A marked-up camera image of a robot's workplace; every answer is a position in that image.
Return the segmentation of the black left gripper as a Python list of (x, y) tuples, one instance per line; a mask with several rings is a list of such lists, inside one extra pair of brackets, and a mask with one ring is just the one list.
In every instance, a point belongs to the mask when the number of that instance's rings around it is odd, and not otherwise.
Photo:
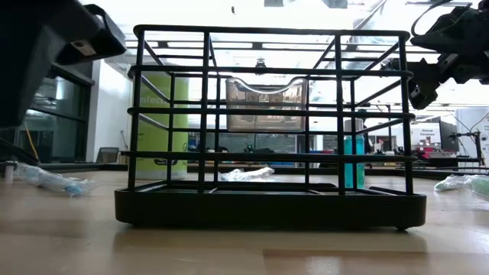
[[(89, 34), (80, 37), (80, 19)], [(22, 123), (51, 63), (73, 65), (125, 53), (109, 14), (77, 0), (0, 0), (0, 127)]]

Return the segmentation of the green white toothbrush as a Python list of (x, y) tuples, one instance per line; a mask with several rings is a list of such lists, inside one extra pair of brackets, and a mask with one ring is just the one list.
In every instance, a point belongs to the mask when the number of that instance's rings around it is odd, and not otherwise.
[(468, 178), (468, 185), (471, 191), (478, 198), (489, 202), (489, 176), (488, 175), (472, 175)]
[(438, 182), (434, 186), (435, 192), (445, 192), (450, 190), (467, 190), (471, 188), (469, 175), (464, 176), (456, 176), (450, 175), (447, 176), (444, 180)]

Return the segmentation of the blue white toothbrush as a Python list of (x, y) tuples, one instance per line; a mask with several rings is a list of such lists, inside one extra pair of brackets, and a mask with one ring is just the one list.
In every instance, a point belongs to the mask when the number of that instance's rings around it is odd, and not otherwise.
[(234, 169), (228, 173), (220, 173), (219, 181), (225, 182), (255, 182), (263, 181), (274, 174), (275, 170), (270, 167), (260, 168), (258, 170), (244, 171), (243, 169)]
[(36, 187), (71, 197), (85, 195), (96, 187), (96, 183), (91, 180), (66, 177), (26, 163), (17, 164), (14, 177)]

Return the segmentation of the blue mouthwash bottle white cap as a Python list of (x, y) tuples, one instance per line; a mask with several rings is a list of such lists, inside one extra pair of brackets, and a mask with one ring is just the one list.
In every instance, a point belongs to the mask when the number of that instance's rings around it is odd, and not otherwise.
[[(350, 134), (345, 135), (343, 144), (344, 144), (344, 152), (345, 155), (353, 154), (353, 138)], [(362, 134), (355, 135), (355, 154), (356, 155), (364, 155), (365, 154), (365, 140)], [(363, 163), (346, 163), (345, 164), (345, 187), (353, 188), (354, 187), (354, 171), (353, 168), (356, 166), (356, 184), (358, 188), (364, 187), (364, 164)]]

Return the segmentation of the white board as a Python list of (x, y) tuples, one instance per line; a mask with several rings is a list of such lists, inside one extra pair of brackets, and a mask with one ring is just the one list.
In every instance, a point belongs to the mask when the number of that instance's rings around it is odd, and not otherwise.
[[(455, 112), (458, 133), (480, 132), (481, 158), (484, 164), (476, 162), (459, 163), (460, 167), (487, 167), (489, 168), (489, 107), (460, 108)], [(459, 137), (460, 152), (470, 158), (477, 158), (478, 150), (475, 137)]]

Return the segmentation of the black computer monitor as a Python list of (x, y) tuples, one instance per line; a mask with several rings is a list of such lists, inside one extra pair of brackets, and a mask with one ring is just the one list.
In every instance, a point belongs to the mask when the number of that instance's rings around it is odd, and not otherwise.
[(448, 122), (439, 122), (441, 149), (451, 153), (459, 152), (458, 140), (455, 136), (457, 134), (457, 127)]

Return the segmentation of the white printed sign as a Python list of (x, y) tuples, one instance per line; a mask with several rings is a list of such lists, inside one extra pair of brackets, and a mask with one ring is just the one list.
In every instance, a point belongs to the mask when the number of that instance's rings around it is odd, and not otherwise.
[(410, 125), (410, 141), (416, 147), (441, 147), (439, 123), (418, 123)]

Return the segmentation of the red object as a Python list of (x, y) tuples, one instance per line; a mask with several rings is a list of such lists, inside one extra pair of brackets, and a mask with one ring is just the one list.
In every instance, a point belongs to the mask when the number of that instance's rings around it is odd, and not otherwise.
[(416, 147), (413, 151), (413, 155), (415, 155), (419, 160), (429, 160), (433, 158), (442, 158), (445, 156), (443, 152), (434, 147)]

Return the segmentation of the gray office chair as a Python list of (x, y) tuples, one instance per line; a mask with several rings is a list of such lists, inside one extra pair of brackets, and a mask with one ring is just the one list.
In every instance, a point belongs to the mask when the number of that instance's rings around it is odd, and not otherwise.
[(100, 147), (97, 153), (97, 163), (117, 163), (119, 155), (118, 147)]

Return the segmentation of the green wipes canister white lid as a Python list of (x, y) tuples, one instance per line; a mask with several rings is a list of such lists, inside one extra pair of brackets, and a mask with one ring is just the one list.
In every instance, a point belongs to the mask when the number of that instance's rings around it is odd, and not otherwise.
[[(144, 74), (166, 97), (170, 97), (171, 78), (166, 73), (147, 72)], [(185, 78), (175, 79), (174, 99), (186, 101), (189, 99), (189, 80)], [(146, 85), (141, 86), (140, 106), (146, 108), (168, 108), (170, 104), (163, 100)], [(172, 125), (175, 128), (187, 128), (188, 115), (174, 115)], [(167, 151), (169, 131), (140, 121), (138, 126), (138, 150), (142, 151)], [(173, 152), (186, 152), (188, 134), (175, 132), (172, 138)], [(187, 162), (185, 160), (171, 161), (172, 180), (182, 180), (187, 174)], [(167, 178), (167, 160), (163, 158), (139, 158), (136, 163), (135, 178), (138, 180), (165, 180)]]

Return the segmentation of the black framed glass wall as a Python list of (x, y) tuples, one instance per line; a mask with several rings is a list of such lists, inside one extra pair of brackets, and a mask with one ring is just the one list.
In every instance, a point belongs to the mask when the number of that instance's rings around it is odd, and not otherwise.
[(39, 163), (86, 159), (93, 63), (53, 65), (35, 92), (20, 126), (0, 130), (0, 140), (25, 150)]

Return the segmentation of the small white cylinder post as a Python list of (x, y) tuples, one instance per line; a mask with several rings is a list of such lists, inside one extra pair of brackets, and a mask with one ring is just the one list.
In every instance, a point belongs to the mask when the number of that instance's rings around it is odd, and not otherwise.
[(17, 162), (12, 161), (12, 160), (8, 160), (8, 161), (1, 163), (1, 165), (4, 167), (5, 183), (6, 184), (12, 184), (13, 177), (14, 177), (14, 171), (16, 169)]

